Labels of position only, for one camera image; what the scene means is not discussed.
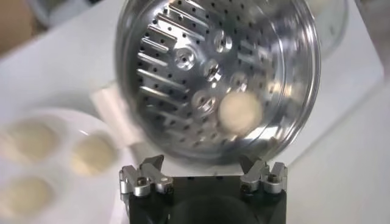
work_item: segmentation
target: dough ball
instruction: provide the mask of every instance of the dough ball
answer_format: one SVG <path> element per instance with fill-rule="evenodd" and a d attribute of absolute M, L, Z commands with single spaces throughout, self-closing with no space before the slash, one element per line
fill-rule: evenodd
<path fill-rule="evenodd" d="M 19 163 L 35 163 L 54 151 L 58 142 L 57 134 L 45 124 L 23 121 L 0 135 L 0 153 Z"/>
<path fill-rule="evenodd" d="M 71 166 L 75 173 L 93 176 L 107 170 L 115 160 L 115 149 L 101 136 L 92 135 L 76 145 L 71 156 Z"/>
<path fill-rule="evenodd" d="M 36 214 L 54 199 L 54 191 L 44 180 L 27 177 L 11 182 L 0 191 L 0 217 L 16 219 Z"/>
<path fill-rule="evenodd" d="M 245 136 L 263 119 L 263 107 L 252 93 L 229 93 L 219 105 L 218 117 L 227 131 Z"/>

